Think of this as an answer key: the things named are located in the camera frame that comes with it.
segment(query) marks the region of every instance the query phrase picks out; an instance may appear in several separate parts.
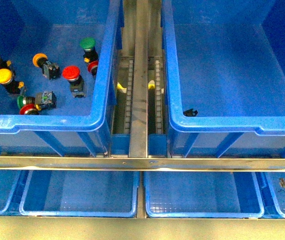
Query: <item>metal bar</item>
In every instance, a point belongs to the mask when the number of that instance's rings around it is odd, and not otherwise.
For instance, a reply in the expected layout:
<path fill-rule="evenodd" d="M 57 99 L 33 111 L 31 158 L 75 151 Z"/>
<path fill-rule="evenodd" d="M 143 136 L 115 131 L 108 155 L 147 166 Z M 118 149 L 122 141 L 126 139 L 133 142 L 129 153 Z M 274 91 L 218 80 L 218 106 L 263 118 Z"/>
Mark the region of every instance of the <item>metal bar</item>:
<path fill-rule="evenodd" d="M 285 172 L 285 159 L 0 156 L 0 169 Z"/>
<path fill-rule="evenodd" d="M 129 156 L 148 156 L 148 0 L 137 1 Z"/>

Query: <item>yellow push button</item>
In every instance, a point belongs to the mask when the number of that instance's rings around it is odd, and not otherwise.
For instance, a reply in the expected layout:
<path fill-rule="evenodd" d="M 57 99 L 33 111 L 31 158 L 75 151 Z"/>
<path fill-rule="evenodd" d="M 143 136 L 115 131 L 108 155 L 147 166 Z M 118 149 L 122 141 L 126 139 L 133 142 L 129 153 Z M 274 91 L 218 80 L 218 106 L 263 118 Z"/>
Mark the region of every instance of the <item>yellow push button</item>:
<path fill-rule="evenodd" d="M 7 84 L 13 77 L 12 71 L 7 68 L 0 69 L 0 84 Z"/>
<path fill-rule="evenodd" d="M 48 57 L 43 54 L 43 53 L 37 53 L 35 56 L 33 56 L 32 58 L 32 63 L 37 67 L 37 68 L 40 68 L 40 66 L 38 65 L 37 61 L 41 58 L 45 58 L 45 59 L 48 59 Z"/>

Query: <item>yellow object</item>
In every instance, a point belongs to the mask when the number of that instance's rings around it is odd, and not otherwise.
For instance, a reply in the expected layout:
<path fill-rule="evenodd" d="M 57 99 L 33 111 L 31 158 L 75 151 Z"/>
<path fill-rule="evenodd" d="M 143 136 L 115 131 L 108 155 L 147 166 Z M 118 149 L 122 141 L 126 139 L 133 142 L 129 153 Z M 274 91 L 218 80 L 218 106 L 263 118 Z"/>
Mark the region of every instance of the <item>yellow object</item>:
<path fill-rule="evenodd" d="M 12 71 L 7 68 L 0 69 L 0 84 L 7 84 L 13 77 Z"/>
<path fill-rule="evenodd" d="M 155 81 L 154 80 L 151 80 L 149 83 L 148 83 L 148 89 L 155 89 Z"/>
<path fill-rule="evenodd" d="M 38 63 L 37 63 L 37 61 L 39 60 L 39 59 L 41 59 L 41 58 L 46 58 L 46 59 L 48 59 L 48 57 L 45 55 L 45 54 L 43 54 L 43 53 L 37 53 L 35 56 L 33 56 L 33 58 L 32 58 L 32 63 L 33 63 L 33 65 L 35 65 L 37 68 L 40 68 L 40 66 L 38 66 Z"/>
<path fill-rule="evenodd" d="M 36 109 L 37 109 L 38 111 L 41 111 L 41 110 L 42 110 L 41 106 L 39 106 L 38 104 L 36 104 L 35 107 L 36 107 Z"/>
<path fill-rule="evenodd" d="M 23 82 L 23 81 L 20 81 L 20 82 L 19 82 L 19 85 L 18 85 L 18 88 L 21 89 L 21 88 L 24 87 L 24 86 L 25 86 L 24 82 Z"/>
<path fill-rule="evenodd" d="M 117 89 L 118 90 L 125 90 L 126 88 L 124 88 L 119 82 L 117 82 Z"/>

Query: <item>red push button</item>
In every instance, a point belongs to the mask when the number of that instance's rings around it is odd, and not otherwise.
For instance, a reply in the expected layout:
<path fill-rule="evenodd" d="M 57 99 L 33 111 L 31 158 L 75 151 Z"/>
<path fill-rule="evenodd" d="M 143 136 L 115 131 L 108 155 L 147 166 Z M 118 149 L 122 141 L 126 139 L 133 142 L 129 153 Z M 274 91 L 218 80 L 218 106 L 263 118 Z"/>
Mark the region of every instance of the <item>red push button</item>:
<path fill-rule="evenodd" d="M 62 76 L 67 80 L 74 80 L 81 74 L 81 70 L 77 66 L 67 66 L 62 71 Z"/>

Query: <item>metal rail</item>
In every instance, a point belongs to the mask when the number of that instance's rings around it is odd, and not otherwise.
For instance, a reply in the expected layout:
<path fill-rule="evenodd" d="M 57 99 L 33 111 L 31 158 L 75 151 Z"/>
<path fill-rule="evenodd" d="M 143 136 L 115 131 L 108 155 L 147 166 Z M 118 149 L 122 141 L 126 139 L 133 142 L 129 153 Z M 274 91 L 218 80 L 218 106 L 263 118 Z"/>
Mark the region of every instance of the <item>metal rail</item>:
<path fill-rule="evenodd" d="M 0 156 L 0 169 L 285 172 L 285 159 Z"/>

